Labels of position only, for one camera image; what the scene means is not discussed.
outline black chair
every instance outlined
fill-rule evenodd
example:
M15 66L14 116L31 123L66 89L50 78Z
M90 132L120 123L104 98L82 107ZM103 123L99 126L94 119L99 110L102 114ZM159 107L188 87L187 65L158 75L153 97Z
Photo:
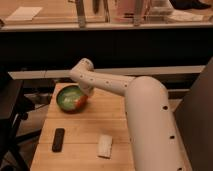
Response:
M20 142L39 136L41 130L17 136L21 120L26 120L27 112L35 105L23 94L23 80L13 80L0 67L0 167L7 152L15 158L22 171L29 168L19 153Z

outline white eraser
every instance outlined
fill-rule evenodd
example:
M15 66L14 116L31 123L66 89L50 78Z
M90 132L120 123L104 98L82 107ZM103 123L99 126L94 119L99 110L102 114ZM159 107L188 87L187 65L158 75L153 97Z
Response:
M109 135L101 135L98 143L98 156L110 158L112 148L112 137Z

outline wooden tabletop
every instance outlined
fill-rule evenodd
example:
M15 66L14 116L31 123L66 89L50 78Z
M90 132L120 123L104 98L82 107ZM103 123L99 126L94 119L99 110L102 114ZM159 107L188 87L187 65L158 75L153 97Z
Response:
M76 114L67 114L56 104L63 87L55 87L31 171L134 171L123 97L95 89L86 106ZM65 129L62 152L53 153L56 128ZM113 137L110 159L97 156L101 134Z

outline chair backrest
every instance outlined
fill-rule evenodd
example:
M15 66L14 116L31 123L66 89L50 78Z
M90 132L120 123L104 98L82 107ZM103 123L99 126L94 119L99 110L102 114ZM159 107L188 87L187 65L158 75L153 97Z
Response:
M12 80L6 70L0 66L0 91Z
M194 171L213 171L213 58L175 111Z

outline floor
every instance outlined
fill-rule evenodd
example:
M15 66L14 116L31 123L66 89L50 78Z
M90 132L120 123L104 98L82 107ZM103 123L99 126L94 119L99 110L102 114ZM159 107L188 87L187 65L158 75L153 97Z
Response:
M179 102L180 102L180 100L170 100L170 105L171 105L172 110L174 110L177 107ZM29 112L28 119L26 121L22 121L20 130L19 130L19 134L24 134L24 133L28 133L31 131L41 129L44 124L48 106L49 105L42 105L42 104L36 105L37 109L35 111ZM25 161L29 167L33 160L36 146L38 144L38 139L39 138L34 138L30 141L27 141L27 142L24 142L21 144L20 153L23 156L23 158L25 159ZM18 165L16 164L15 160L9 153L5 156L2 166L8 165L8 164L12 165L14 167L14 171L21 171L18 168Z

